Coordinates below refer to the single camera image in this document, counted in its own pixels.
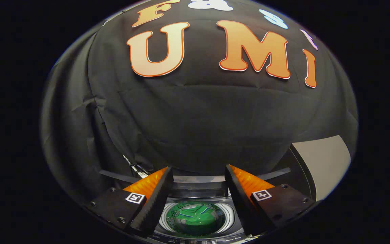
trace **black fabric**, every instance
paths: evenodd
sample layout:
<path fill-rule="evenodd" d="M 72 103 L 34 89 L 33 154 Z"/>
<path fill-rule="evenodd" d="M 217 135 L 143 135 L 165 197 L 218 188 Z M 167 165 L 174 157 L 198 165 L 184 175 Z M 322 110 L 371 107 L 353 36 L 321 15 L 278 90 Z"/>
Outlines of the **black fabric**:
<path fill-rule="evenodd" d="M 105 189 L 110 182 L 101 169 L 133 176 L 122 155 L 152 171 L 171 166 L 191 175 L 221 175 L 224 165 L 232 164 L 259 175 L 270 172 L 292 142 L 340 135 L 353 156 L 358 129 L 353 91 L 315 34 L 305 29 L 318 51 L 293 20 L 238 0 L 227 0 L 232 11 L 173 3 L 161 18 L 131 27 L 139 10 L 160 2 L 136 6 L 103 27 L 104 21 L 99 23 L 63 54 L 49 76 L 42 144 L 53 173 L 73 194 L 93 197 Z M 279 16 L 288 29 L 268 22 L 259 9 Z M 269 76 L 266 65 L 257 73 L 245 52 L 246 71 L 222 70 L 226 37 L 218 20 L 241 22 L 259 40 L 267 31 L 284 36 L 290 79 Z M 184 30 L 181 65 L 159 77 L 135 74 L 127 40 L 153 31 L 149 58 L 163 60 L 167 42 L 160 28 L 183 21 L 190 26 Z M 314 89 L 305 85 L 302 49 L 316 58 Z M 79 183 L 82 190 L 74 186 Z"/>

